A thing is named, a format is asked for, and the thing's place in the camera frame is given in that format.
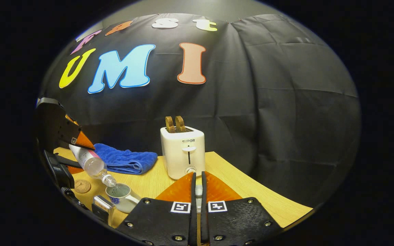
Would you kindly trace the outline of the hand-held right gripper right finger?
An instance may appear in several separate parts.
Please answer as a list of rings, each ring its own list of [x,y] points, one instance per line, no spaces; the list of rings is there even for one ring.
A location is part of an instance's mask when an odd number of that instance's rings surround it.
[[[255,197],[242,198],[209,172],[202,173],[200,241],[209,246],[247,246],[283,228]]]

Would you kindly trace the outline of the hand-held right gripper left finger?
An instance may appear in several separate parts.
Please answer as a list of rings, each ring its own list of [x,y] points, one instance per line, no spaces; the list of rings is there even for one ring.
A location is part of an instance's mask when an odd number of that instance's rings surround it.
[[[196,174],[186,174],[157,198],[144,197],[116,228],[149,246],[196,246]]]

